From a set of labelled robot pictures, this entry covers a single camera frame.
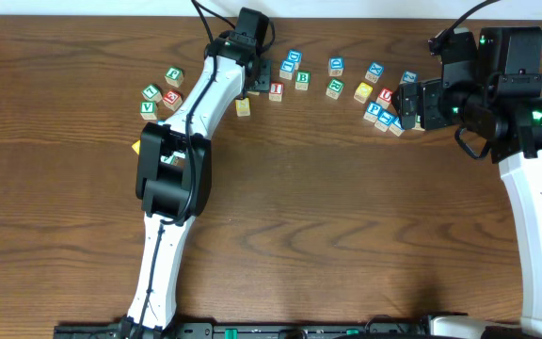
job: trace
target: letter x block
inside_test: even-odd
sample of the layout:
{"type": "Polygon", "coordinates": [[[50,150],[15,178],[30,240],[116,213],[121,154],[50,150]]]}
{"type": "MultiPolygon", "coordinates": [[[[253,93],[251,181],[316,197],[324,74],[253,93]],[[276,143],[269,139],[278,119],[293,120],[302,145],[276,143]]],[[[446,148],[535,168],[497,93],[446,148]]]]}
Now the letter x block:
{"type": "Polygon", "coordinates": [[[388,109],[388,106],[391,105],[392,100],[392,91],[390,89],[383,88],[380,92],[380,95],[377,96],[375,100],[378,104],[384,109],[388,109]]]}
{"type": "Polygon", "coordinates": [[[269,100],[280,102],[282,95],[283,95],[283,84],[271,83],[271,87],[269,88],[269,100]]]}
{"type": "Polygon", "coordinates": [[[362,104],[365,104],[367,98],[369,98],[370,94],[372,94],[372,90],[374,90],[374,88],[372,88],[371,86],[365,83],[360,83],[360,85],[357,87],[357,90],[355,91],[355,100],[362,104]]]}
{"type": "Polygon", "coordinates": [[[327,66],[329,76],[340,76],[344,71],[344,60],[341,57],[332,57],[327,66]]]}
{"type": "Polygon", "coordinates": [[[250,100],[235,100],[235,111],[238,117],[247,117],[250,115],[250,100]]]}
{"type": "Polygon", "coordinates": [[[174,90],[170,90],[167,94],[165,94],[162,102],[165,104],[166,107],[172,109],[172,111],[174,112],[183,103],[183,100],[181,99],[181,94],[174,90]]]}
{"type": "Polygon", "coordinates": [[[144,120],[156,120],[156,103],[143,102],[141,103],[141,118],[144,120]]]}
{"type": "Polygon", "coordinates": [[[378,64],[377,62],[373,62],[372,65],[369,67],[369,69],[367,69],[367,73],[365,74],[365,79],[375,84],[383,72],[384,72],[384,66],[378,64]]]}
{"type": "Polygon", "coordinates": [[[311,82],[311,73],[298,71],[296,74],[296,89],[307,90],[311,82]]]}
{"type": "Polygon", "coordinates": [[[141,94],[143,94],[143,97],[147,101],[154,101],[158,103],[162,100],[162,94],[160,94],[160,90],[158,90],[158,88],[154,84],[147,86],[144,90],[141,91],[141,94]]]}
{"type": "Polygon", "coordinates": [[[165,75],[165,78],[169,85],[174,87],[179,87],[181,83],[183,82],[183,72],[182,70],[171,67],[168,69],[167,75],[165,75]]]}
{"type": "Polygon", "coordinates": [[[327,85],[326,95],[332,99],[338,99],[340,93],[343,92],[344,82],[338,79],[331,79],[327,85]]]}

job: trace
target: wooden letter block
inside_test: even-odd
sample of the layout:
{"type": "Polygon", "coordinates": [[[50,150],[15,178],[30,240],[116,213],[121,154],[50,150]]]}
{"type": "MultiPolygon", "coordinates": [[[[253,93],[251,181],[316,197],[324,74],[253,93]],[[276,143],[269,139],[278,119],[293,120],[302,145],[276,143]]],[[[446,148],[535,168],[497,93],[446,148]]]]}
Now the wooden letter block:
{"type": "Polygon", "coordinates": [[[165,78],[169,85],[179,87],[183,82],[183,71],[178,68],[171,67],[168,69],[165,78]]]}
{"type": "Polygon", "coordinates": [[[137,153],[137,155],[139,155],[139,146],[141,146],[141,140],[138,140],[136,143],[131,145],[131,148],[137,153]]]}
{"type": "Polygon", "coordinates": [[[283,60],[279,67],[279,77],[292,80],[292,74],[294,74],[295,64],[292,61],[283,60]]]}
{"type": "Polygon", "coordinates": [[[403,134],[403,126],[401,126],[401,118],[394,118],[394,121],[392,121],[391,127],[388,129],[391,130],[397,137],[400,137],[403,134]]]}
{"type": "Polygon", "coordinates": [[[365,74],[365,79],[375,84],[383,72],[384,72],[384,66],[378,64],[377,62],[373,62],[372,65],[367,70],[367,73],[365,74]]]}
{"type": "Polygon", "coordinates": [[[296,89],[307,90],[311,82],[311,73],[298,71],[296,74],[296,89]]]}
{"type": "Polygon", "coordinates": [[[403,77],[401,77],[401,82],[399,83],[399,85],[401,84],[412,84],[414,82],[418,81],[418,75],[414,72],[410,72],[410,71],[405,71],[403,73],[403,77]]]}
{"type": "Polygon", "coordinates": [[[162,100],[162,94],[160,94],[160,90],[158,90],[154,84],[147,86],[146,89],[141,91],[141,94],[143,94],[143,97],[148,101],[158,103],[162,100]]]}
{"type": "Polygon", "coordinates": [[[238,117],[248,117],[250,115],[250,100],[235,100],[235,111],[238,117]]]}
{"type": "Polygon", "coordinates": [[[172,109],[174,112],[183,103],[183,100],[181,99],[181,94],[174,90],[170,90],[167,94],[165,94],[162,102],[165,104],[166,107],[172,109]]]}
{"type": "Polygon", "coordinates": [[[415,117],[415,127],[413,127],[414,130],[416,131],[425,131],[423,128],[422,128],[422,119],[420,118],[420,116],[416,116],[415,117]]]}
{"type": "Polygon", "coordinates": [[[377,117],[377,121],[375,122],[375,128],[382,132],[386,132],[395,118],[396,117],[394,117],[389,111],[382,110],[382,113],[380,113],[379,117],[377,117]]]}
{"type": "Polygon", "coordinates": [[[384,109],[388,109],[388,106],[391,105],[392,100],[392,91],[386,88],[383,88],[380,92],[380,95],[377,96],[377,100],[375,100],[378,104],[382,106],[384,109]]]}
{"type": "Polygon", "coordinates": [[[360,85],[357,87],[357,90],[355,91],[355,100],[362,104],[365,104],[367,98],[369,98],[370,94],[372,94],[372,90],[374,90],[374,88],[372,88],[371,86],[365,83],[360,83],[360,85]]]}
{"type": "Polygon", "coordinates": [[[283,84],[271,83],[271,87],[269,88],[269,100],[281,101],[282,95],[283,95],[283,84]]]}
{"type": "Polygon", "coordinates": [[[338,79],[331,79],[327,85],[326,95],[332,99],[338,99],[340,93],[343,92],[344,82],[338,79]]]}
{"type": "Polygon", "coordinates": [[[376,122],[377,117],[382,112],[382,106],[378,105],[376,103],[369,103],[367,106],[367,109],[365,110],[365,115],[363,115],[363,119],[366,121],[376,122]]]}
{"type": "Polygon", "coordinates": [[[143,102],[141,103],[141,118],[144,120],[156,120],[156,103],[143,102]]]}
{"type": "Polygon", "coordinates": [[[298,70],[298,68],[300,68],[300,61],[302,61],[302,53],[296,50],[290,50],[290,52],[288,52],[288,57],[286,57],[286,60],[292,61],[295,64],[295,70],[298,70]]]}
{"type": "Polygon", "coordinates": [[[344,71],[344,60],[341,57],[332,57],[327,66],[329,76],[340,76],[344,71]]]}

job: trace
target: wood grain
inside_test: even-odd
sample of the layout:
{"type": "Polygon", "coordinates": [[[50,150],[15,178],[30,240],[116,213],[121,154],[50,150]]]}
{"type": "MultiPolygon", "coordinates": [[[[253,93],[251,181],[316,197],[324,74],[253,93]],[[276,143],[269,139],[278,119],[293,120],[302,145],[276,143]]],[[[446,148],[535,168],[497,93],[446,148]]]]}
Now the wood grain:
{"type": "MultiPolygon", "coordinates": [[[[179,312],[220,322],[364,321],[464,311],[515,321],[521,276],[498,168],[453,129],[397,138],[352,96],[372,60],[439,75],[425,41],[448,21],[276,20],[274,76],[304,53],[308,91],[233,107],[213,142],[214,186],[189,235],[179,312]],[[346,83],[325,95],[327,59],[346,83]]],[[[471,22],[486,25],[542,23],[471,22]]],[[[211,22],[215,32],[225,29],[211,22]]],[[[193,18],[0,17],[0,337],[47,338],[60,322],[109,322],[136,289],[143,222],[131,144],[140,91],[202,67],[193,18]]],[[[170,111],[161,108],[163,114],[170,111]]]]}

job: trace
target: black cable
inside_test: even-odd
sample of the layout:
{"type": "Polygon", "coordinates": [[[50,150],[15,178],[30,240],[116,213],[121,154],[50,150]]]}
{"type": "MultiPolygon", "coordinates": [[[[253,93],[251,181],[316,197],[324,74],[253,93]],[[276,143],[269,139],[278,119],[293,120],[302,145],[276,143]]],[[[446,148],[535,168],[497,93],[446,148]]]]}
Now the black cable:
{"type": "Polygon", "coordinates": [[[201,6],[196,0],[192,0],[192,5],[196,8],[196,11],[198,12],[199,18],[202,20],[202,23],[204,24],[204,28],[206,29],[206,34],[208,34],[208,40],[213,43],[213,33],[211,33],[211,27],[208,26],[208,23],[206,22],[206,19],[204,18],[204,14],[202,14],[202,11],[199,9],[201,6]]]}
{"type": "Polygon", "coordinates": [[[196,5],[198,5],[200,8],[204,9],[205,11],[209,12],[210,14],[216,16],[217,18],[221,19],[222,21],[226,22],[228,25],[231,26],[231,28],[235,29],[235,24],[233,24],[231,21],[229,21],[226,17],[224,16],[221,16],[219,14],[216,14],[214,13],[213,11],[209,10],[208,8],[204,7],[203,5],[201,5],[199,2],[196,2],[196,5]]]}
{"type": "Polygon", "coordinates": [[[271,20],[269,20],[269,25],[271,26],[271,41],[267,43],[265,46],[263,46],[261,50],[261,54],[268,51],[271,46],[273,46],[273,42],[275,42],[275,25],[271,20]]]}

